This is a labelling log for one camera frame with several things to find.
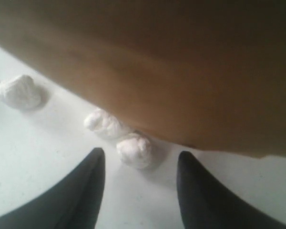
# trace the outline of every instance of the white floor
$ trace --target white floor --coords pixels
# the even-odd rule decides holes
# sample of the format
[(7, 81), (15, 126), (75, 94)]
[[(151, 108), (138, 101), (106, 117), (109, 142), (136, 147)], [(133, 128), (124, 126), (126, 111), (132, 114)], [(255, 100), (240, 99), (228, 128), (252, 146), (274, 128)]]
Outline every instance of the white floor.
[[(51, 188), (100, 146), (106, 152), (106, 186), (97, 229), (183, 228), (175, 176), (185, 147), (154, 140), (157, 166), (125, 167), (114, 144), (82, 127), (93, 105), (0, 49), (0, 81), (23, 73), (43, 88), (43, 105), (19, 112), (0, 103), (0, 215)], [(237, 195), (286, 223), (286, 158), (192, 152)]]

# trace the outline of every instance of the brown fabric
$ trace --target brown fabric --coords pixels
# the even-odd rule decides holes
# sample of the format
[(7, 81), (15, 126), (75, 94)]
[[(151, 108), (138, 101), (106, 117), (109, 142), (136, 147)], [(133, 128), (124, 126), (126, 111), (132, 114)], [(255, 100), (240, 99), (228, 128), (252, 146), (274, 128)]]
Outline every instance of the brown fabric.
[(286, 153), (286, 3), (200, 2), (0, 0), (0, 45), (156, 137)]

